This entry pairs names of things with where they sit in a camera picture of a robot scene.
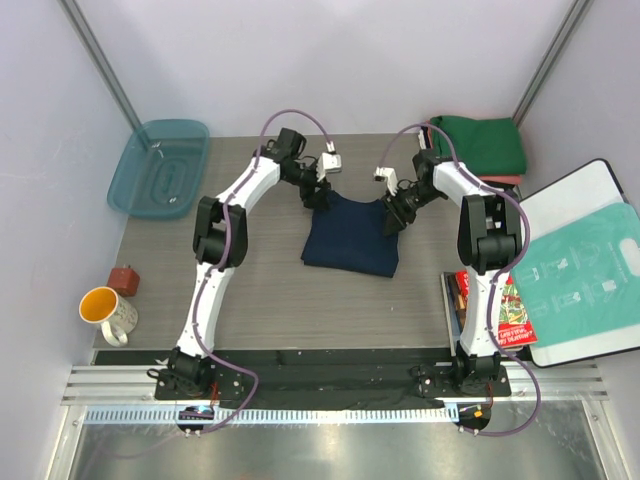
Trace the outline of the navy blue t shirt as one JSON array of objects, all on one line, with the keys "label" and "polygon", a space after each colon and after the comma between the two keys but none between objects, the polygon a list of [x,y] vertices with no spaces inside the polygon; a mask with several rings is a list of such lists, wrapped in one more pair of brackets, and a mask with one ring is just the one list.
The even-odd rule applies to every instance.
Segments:
[{"label": "navy blue t shirt", "polygon": [[328,200],[328,210],[313,212],[303,263],[392,278],[399,263],[398,236],[384,234],[383,203],[358,202],[334,191]]}]

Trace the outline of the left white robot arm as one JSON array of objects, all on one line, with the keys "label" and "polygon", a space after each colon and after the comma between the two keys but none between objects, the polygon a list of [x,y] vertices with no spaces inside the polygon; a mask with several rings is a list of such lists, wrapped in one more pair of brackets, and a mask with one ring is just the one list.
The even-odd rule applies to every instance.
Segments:
[{"label": "left white robot arm", "polygon": [[171,391],[200,399],[211,391],[213,365],[218,362],[213,358],[218,317],[227,287],[248,252],[249,213],[281,181],[300,189],[306,207],[325,206],[330,190],[326,176],[333,166],[341,166],[334,142],[326,137],[325,145],[326,151],[312,164],[301,163],[306,138],[283,128],[276,139],[258,146],[247,168],[226,190],[201,198],[192,243],[194,293],[177,344],[157,374],[158,394]]}]

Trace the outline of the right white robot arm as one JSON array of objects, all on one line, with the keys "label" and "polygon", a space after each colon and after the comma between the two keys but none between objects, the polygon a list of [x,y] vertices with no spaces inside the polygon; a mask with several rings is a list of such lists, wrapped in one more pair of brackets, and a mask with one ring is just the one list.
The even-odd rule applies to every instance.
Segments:
[{"label": "right white robot arm", "polygon": [[466,321],[456,343],[449,374],[462,394],[477,393],[499,380],[500,304],[509,271],[528,245],[527,222],[517,200],[490,187],[454,158],[419,151],[412,159],[416,180],[402,187],[391,167],[379,166],[374,179],[383,182],[386,236],[412,224],[417,211],[438,199],[460,208],[457,252],[469,281]]}]

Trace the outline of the white folded t shirt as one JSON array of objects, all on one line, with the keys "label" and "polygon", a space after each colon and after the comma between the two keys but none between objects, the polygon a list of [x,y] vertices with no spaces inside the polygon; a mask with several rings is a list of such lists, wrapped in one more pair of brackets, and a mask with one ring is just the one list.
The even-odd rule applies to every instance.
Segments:
[{"label": "white folded t shirt", "polygon": [[429,150],[432,148],[430,129],[428,127],[419,129],[418,141],[421,149]]}]

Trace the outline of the green folded t shirt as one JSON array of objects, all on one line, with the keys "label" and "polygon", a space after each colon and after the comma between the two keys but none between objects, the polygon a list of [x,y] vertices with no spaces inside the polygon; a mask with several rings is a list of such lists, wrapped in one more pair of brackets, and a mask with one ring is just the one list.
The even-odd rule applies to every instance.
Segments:
[{"label": "green folded t shirt", "polygon": [[524,175],[527,159],[522,139],[509,118],[472,119],[441,115],[429,122],[431,145],[440,156],[453,157],[443,131],[451,140],[458,160],[476,176]]}]

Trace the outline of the pink folded t shirt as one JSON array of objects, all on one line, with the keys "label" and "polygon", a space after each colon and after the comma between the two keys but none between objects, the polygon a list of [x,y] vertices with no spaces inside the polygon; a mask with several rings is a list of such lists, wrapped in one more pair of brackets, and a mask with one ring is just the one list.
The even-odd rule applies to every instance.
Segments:
[{"label": "pink folded t shirt", "polygon": [[480,179],[493,186],[499,186],[500,188],[512,188],[521,184],[521,175],[482,175]]}]

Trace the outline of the teal plastic bin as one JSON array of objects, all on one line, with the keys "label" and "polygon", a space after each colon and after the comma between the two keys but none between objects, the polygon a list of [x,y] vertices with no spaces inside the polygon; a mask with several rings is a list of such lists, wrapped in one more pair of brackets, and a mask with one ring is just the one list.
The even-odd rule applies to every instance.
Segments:
[{"label": "teal plastic bin", "polygon": [[159,119],[130,136],[107,193],[115,211],[172,220],[186,216],[207,163],[210,134],[196,120]]}]

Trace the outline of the red treehouse book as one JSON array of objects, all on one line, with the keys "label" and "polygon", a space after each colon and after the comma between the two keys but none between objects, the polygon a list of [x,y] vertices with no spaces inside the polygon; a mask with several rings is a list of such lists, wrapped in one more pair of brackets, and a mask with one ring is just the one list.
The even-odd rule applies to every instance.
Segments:
[{"label": "red treehouse book", "polygon": [[[466,322],[468,275],[466,271],[458,271],[447,274],[446,278],[455,312],[452,332],[455,336],[459,336]],[[512,351],[537,342],[536,333],[511,277],[507,279],[503,289],[498,340],[503,348]]]}]

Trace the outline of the white board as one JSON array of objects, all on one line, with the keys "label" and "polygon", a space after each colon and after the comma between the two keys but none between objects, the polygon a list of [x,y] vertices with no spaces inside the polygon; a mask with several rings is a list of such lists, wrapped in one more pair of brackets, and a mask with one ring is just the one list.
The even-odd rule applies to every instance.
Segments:
[{"label": "white board", "polygon": [[[521,206],[529,219],[532,242],[613,203],[631,205],[610,164],[596,159],[525,198]],[[624,333],[615,331],[552,347],[540,348],[535,343],[531,355],[536,365],[549,367],[638,346],[633,346]]]}]

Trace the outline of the red brown block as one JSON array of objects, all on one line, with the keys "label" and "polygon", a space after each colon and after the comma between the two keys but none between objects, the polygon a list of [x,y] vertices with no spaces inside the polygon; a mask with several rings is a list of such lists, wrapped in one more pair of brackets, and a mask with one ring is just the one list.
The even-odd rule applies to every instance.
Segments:
[{"label": "red brown block", "polygon": [[136,295],[140,285],[139,274],[129,265],[114,267],[107,280],[107,286],[122,297]]}]

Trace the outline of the white orange mug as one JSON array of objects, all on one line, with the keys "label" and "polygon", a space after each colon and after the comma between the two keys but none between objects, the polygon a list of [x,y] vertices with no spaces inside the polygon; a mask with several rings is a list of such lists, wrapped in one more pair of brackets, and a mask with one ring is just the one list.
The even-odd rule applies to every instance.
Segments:
[{"label": "white orange mug", "polygon": [[87,292],[80,301],[78,312],[84,322],[97,326],[104,340],[116,348],[128,345],[128,336],[139,319],[136,308],[107,286]]}]

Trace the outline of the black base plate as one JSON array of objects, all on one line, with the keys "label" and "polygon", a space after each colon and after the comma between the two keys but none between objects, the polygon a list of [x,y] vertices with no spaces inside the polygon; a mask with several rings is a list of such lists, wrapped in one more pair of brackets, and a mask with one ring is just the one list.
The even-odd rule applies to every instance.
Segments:
[{"label": "black base plate", "polygon": [[[155,382],[170,351],[103,350],[98,366],[141,366]],[[253,374],[258,375],[254,408],[356,409],[383,403],[419,402],[426,399],[508,397],[511,388],[505,369],[499,380],[476,386],[467,393],[454,388],[449,376],[453,358],[446,348],[320,349],[320,350],[218,350],[213,365],[211,391],[202,398],[166,391],[155,397],[216,399],[237,405],[249,393]]]}]

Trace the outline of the aluminium rail frame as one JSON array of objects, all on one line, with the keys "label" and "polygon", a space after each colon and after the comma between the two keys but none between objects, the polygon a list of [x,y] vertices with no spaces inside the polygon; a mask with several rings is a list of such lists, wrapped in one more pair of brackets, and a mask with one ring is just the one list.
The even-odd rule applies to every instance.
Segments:
[{"label": "aluminium rail frame", "polygon": [[50,479],[626,479],[592,362],[447,392],[445,362],[237,353],[204,396],[146,364],[76,366]]}]

